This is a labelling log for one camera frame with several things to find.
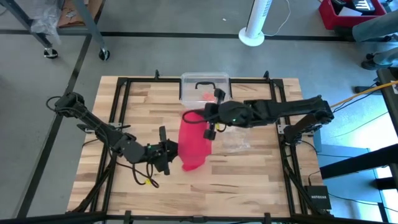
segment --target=concrete floor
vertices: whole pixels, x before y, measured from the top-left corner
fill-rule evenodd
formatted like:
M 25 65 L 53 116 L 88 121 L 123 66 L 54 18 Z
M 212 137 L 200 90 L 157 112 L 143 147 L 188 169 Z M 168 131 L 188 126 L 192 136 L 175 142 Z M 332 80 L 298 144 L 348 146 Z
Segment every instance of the concrete floor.
M 23 9 L 29 9 L 28 2 L 18 1 Z M 107 1 L 98 27 L 101 31 L 236 34 L 246 25 L 251 4 L 242 0 L 120 0 L 117 4 Z M 290 6 L 292 15 L 280 35 L 333 35 L 323 27 L 317 0 L 290 0 Z M 286 15 L 286 2 L 274 0 L 263 31 L 274 33 Z M 0 29 L 22 27 L 7 12 L 0 17 Z M 43 47 L 33 37 L 0 35 L 3 53 L 0 55 L 3 105 L 0 110 L 3 146 L 0 218 L 16 214 L 54 118 L 44 103 L 48 97 L 61 95 L 65 90 L 84 39 L 61 37 L 62 44 L 55 46 L 60 57 L 48 60 L 42 57 Z M 268 70 L 272 78 L 299 78 L 305 98 L 321 94 L 334 103 L 351 96 L 352 86 L 372 84 L 376 72 L 359 66 L 366 53 L 396 46 L 393 43 L 267 40 L 259 47 L 249 48 L 238 39 L 155 37 L 106 37 L 105 41 L 111 58 L 100 61 L 99 46 L 92 41 L 74 88 L 85 97 L 89 109 L 93 107 L 101 76 L 153 76 L 155 69 L 165 76 L 222 71 L 232 77 L 261 77 Z M 350 131 L 385 111 L 382 97 L 370 96 L 338 112 L 335 120 L 322 129 L 322 143 L 366 147 L 364 141 L 352 141 L 350 135 L 333 136 Z M 85 137 L 76 124 L 75 119 L 62 121 L 29 216 L 65 211 Z M 378 127 L 385 125 L 391 126 L 388 116 Z M 388 129 L 378 129 L 379 133 L 383 131 Z M 392 142 L 396 141 L 394 136 L 391 138 Z M 367 139 L 366 142 L 371 143 L 377 140 Z M 341 217 L 352 216 L 345 210 L 358 206 L 351 202 L 335 201 L 335 204 L 338 205 L 336 215 Z

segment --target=person's leg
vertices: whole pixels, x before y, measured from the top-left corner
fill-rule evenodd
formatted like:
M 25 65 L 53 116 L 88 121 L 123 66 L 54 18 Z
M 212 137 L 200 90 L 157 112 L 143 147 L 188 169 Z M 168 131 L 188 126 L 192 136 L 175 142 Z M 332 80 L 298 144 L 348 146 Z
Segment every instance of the person's leg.
M 353 27 L 353 37 L 358 42 L 395 32 L 398 32 L 398 10 Z
M 398 59 L 398 47 L 385 52 L 375 53 L 373 57 L 367 58 L 362 62 L 361 66 L 368 70 L 377 70 L 380 68 L 388 68 L 394 60 Z

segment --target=butcher block table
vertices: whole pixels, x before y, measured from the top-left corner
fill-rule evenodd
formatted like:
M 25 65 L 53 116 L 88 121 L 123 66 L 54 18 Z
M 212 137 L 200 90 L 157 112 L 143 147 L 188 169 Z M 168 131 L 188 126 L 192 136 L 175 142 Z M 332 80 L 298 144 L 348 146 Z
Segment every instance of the butcher block table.
M 99 84 L 93 113 L 104 122 L 109 120 L 117 80 L 118 77 L 102 77 Z M 299 80 L 285 78 L 283 81 L 287 101 L 301 100 Z M 231 89 L 236 101 L 271 98 L 269 85 L 263 83 L 232 83 Z M 115 121 L 123 92 L 122 89 Z M 178 142 L 181 114 L 185 109 L 178 94 L 178 83 L 131 83 L 123 122 L 131 127 L 123 131 L 135 135 L 142 145 L 157 144 L 159 126 L 165 126 L 167 138 Z M 301 117 L 291 117 L 292 124 Z M 223 134 L 217 133 L 212 155 L 198 169 L 183 171 L 182 162 L 176 157 L 169 164 L 170 175 L 155 170 L 153 179 L 159 183 L 158 189 L 150 184 L 137 185 L 131 169 L 116 166 L 108 215 L 124 215 L 130 210 L 134 215 L 148 216 L 263 217 L 264 213 L 270 213 L 271 217 L 290 217 L 276 126 L 248 129 L 245 138 L 250 147 L 241 150 L 225 147 L 228 139 L 223 138 Z M 94 134 L 87 134 L 85 141 L 93 139 Z M 313 143 L 310 137 L 303 140 Z M 83 147 L 68 210 L 74 209 L 94 186 L 102 150 L 103 143 L 99 141 Z M 299 144 L 297 157 L 303 185 L 308 185 L 308 175 L 319 171 L 316 152 L 308 144 Z M 123 157 L 119 157 L 118 162 L 131 166 Z M 145 172 L 145 164 L 136 167 Z M 319 173 L 313 174 L 311 181 L 313 185 L 322 185 Z M 102 207 L 105 185 L 99 193 L 97 210 Z M 292 191 L 296 213 L 300 213 L 299 197 L 293 184 Z

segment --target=clear plastic bin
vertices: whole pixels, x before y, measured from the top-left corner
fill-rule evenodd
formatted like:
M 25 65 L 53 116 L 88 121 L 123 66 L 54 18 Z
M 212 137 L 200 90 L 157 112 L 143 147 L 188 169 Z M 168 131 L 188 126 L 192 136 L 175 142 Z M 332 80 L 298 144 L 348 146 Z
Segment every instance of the clear plastic bin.
M 215 103 L 214 89 L 225 92 L 224 101 L 231 98 L 229 75 L 217 73 L 184 73 L 181 76 L 181 102 L 187 109 L 204 108 L 206 103 Z

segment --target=red bin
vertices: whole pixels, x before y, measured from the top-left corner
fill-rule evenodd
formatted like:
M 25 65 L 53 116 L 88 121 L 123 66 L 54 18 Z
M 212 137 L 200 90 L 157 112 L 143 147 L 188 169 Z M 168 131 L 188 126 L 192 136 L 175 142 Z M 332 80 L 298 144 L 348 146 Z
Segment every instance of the red bin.
M 383 6 L 379 0 L 371 0 L 374 5 L 375 13 L 373 16 L 338 16 L 331 5 L 331 0 L 323 0 L 319 7 L 319 13 L 321 14 L 323 24 L 328 30 L 333 30 L 335 26 L 353 27 L 362 22 L 374 19 L 377 16 L 386 14 Z

